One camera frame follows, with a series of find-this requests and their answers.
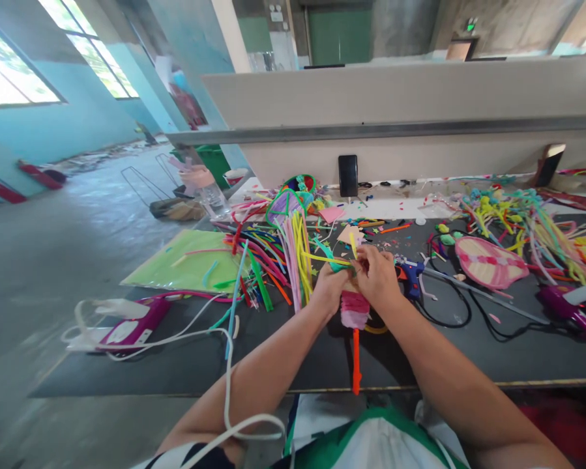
blue glue gun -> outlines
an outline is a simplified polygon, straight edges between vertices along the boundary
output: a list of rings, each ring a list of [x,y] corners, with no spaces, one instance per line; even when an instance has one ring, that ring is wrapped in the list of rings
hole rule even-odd
[[[398,278],[405,280],[403,295],[410,301],[419,300],[421,298],[421,287],[418,284],[418,277],[425,270],[423,263],[412,262],[403,258],[396,267],[399,267],[402,271]]]

green door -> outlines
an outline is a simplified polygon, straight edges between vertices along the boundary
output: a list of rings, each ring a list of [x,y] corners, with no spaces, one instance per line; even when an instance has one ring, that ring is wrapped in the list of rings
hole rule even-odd
[[[308,12],[313,65],[371,60],[371,9]]]

smartphone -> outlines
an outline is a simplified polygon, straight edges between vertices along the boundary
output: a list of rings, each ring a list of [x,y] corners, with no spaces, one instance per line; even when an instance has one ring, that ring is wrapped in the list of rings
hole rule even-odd
[[[358,156],[340,155],[338,157],[338,178],[341,197],[358,195]]]
[[[557,143],[548,145],[545,148],[540,161],[538,162],[538,169],[534,176],[534,187],[547,187],[555,176],[555,170],[558,169],[562,155],[566,150],[564,143]]]

white partition wall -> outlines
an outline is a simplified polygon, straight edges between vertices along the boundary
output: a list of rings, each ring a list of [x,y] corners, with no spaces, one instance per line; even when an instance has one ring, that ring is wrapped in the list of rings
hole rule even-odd
[[[586,116],[586,57],[415,63],[203,77],[231,129]],[[265,186],[299,173],[338,181],[339,154],[360,180],[536,169],[548,143],[562,167],[586,167],[586,131],[343,139],[241,145]]]

black cable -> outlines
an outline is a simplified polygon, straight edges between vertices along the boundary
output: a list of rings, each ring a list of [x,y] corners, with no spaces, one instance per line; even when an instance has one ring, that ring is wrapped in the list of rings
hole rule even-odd
[[[465,233],[463,231],[460,230],[453,230],[453,231],[459,231],[460,233],[462,233],[463,235],[467,235],[467,236],[472,236],[469,233]],[[436,268],[436,266],[434,265],[434,261],[432,259],[432,241],[434,241],[436,238],[439,238],[440,235],[437,234],[435,235],[429,243],[428,246],[428,255],[430,257],[430,262],[429,264],[432,266],[432,268],[439,273],[442,273],[440,270],[438,270]],[[471,312],[471,308],[469,306],[469,302],[468,300],[465,298],[465,296],[462,294],[461,290],[459,290],[459,288],[453,284],[452,282],[448,282],[452,287],[455,288],[455,290],[458,292],[458,296],[460,296],[460,299],[462,299],[465,304],[467,304],[467,307],[469,308],[469,314]],[[475,303],[475,305],[477,306],[477,309],[481,312],[482,317],[484,318],[484,322],[486,323],[486,328],[488,329],[488,331],[490,332],[490,335],[493,336],[494,340],[496,340],[497,342],[500,343],[506,343],[509,342],[523,334],[525,334],[528,331],[536,331],[536,332],[544,332],[546,334],[559,334],[559,335],[563,335],[565,337],[569,337],[575,340],[580,340],[576,335],[574,335],[575,330],[571,329],[570,327],[568,327],[566,324],[554,324],[552,322],[550,322],[549,324],[541,324],[539,322],[529,322],[527,323],[525,326],[522,326],[520,328],[518,328],[516,331],[512,332],[511,334],[505,334],[503,332],[500,332],[499,330],[495,329],[495,326],[493,325],[493,322],[491,321],[491,319],[489,318],[488,314],[484,311],[484,308],[482,307],[481,303],[479,302],[479,300],[477,299],[476,295],[473,293],[473,291],[469,290],[469,295],[471,296],[471,299],[473,300],[473,302]],[[429,315],[426,316],[428,320],[431,320],[432,322],[435,322],[434,320],[432,320]],[[445,327],[450,327],[446,324],[440,324],[441,326],[445,326]]]
[[[430,313],[428,313],[428,310],[425,309],[422,302],[416,302],[413,304],[415,305],[415,308],[417,308],[419,310],[419,312],[423,315],[423,317],[425,319],[427,319],[428,321],[432,322],[433,324],[438,324],[439,326],[446,327],[449,329],[460,329],[460,328],[463,328],[464,326],[466,326],[467,324],[469,324],[471,322],[471,319],[473,318],[473,312],[471,311],[471,305],[466,300],[466,298],[464,298],[464,295],[462,293],[460,293],[460,295],[462,296],[462,300],[464,301],[464,304],[467,306],[467,318],[464,320],[464,322],[461,322],[459,324],[449,324],[447,322],[443,322],[443,321],[440,321],[440,320],[432,317],[432,315]]]
[[[433,261],[432,261],[432,243],[430,243],[429,246],[429,250],[430,250],[430,264],[432,264],[432,268],[434,270],[436,270],[437,272],[439,272],[439,270],[433,265]],[[425,309],[425,307],[423,306],[423,302],[422,301],[417,301],[414,305],[415,307],[419,310],[419,312],[425,317],[425,319],[427,319],[428,321],[437,324],[439,326],[442,327],[446,327],[449,329],[460,329],[463,328],[464,326],[466,326],[467,324],[469,324],[471,322],[471,319],[473,318],[473,310],[471,309],[471,304],[469,303],[469,301],[466,299],[466,297],[464,296],[464,294],[462,293],[462,291],[460,291],[460,289],[455,286],[453,284],[453,282],[449,282],[446,281],[455,291],[456,294],[458,295],[458,298],[460,298],[460,300],[462,300],[462,302],[465,304],[465,306],[467,307],[467,318],[463,321],[460,322],[458,324],[449,324],[447,322],[443,322],[441,320],[436,319],[435,317],[433,317],[427,309]]]
[[[547,334],[559,334],[559,335],[563,335],[565,337],[577,339],[577,337],[572,335],[572,330],[570,330],[569,328],[567,328],[563,325],[556,325],[552,322],[549,324],[541,324],[539,322],[529,322],[528,324],[518,328],[516,331],[512,332],[511,334],[504,334],[503,332],[500,332],[499,330],[495,329],[493,322],[490,320],[490,318],[488,317],[488,314],[486,314],[486,312],[484,311],[484,308],[482,307],[482,305],[478,301],[477,297],[473,294],[473,292],[469,291],[469,294],[471,295],[471,299],[473,299],[473,302],[477,306],[477,309],[479,309],[479,311],[481,312],[482,317],[484,318],[484,322],[486,323],[486,327],[488,328],[488,331],[493,336],[494,340],[496,340],[497,342],[500,342],[500,343],[509,342],[509,341],[523,335],[525,332],[528,332],[531,330],[536,331],[536,332],[545,332]]]

